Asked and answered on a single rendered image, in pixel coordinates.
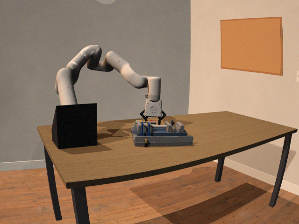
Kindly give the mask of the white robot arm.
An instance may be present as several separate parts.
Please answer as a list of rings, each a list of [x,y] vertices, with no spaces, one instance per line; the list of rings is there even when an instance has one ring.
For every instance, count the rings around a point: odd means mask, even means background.
[[[161,78],[140,76],[134,72],[130,63],[114,51],[106,54],[103,62],[101,58],[101,47],[89,45],[83,48],[66,66],[57,73],[55,90],[59,94],[61,105],[76,105],[77,99],[74,91],[74,84],[77,82],[81,68],[86,64],[90,70],[110,72],[116,69],[123,78],[137,89],[147,88],[148,99],[160,99]]]

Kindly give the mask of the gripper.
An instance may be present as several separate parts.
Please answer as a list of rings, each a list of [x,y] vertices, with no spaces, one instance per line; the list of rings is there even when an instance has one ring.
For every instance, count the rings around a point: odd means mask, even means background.
[[[143,113],[145,113],[146,117]],[[146,99],[145,110],[143,110],[140,115],[145,119],[145,121],[148,121],[148,117],[158,117],[158,125],[161,125],[161,120],[166,116],[166,114],[162,111],[162,101],[160,99]]]

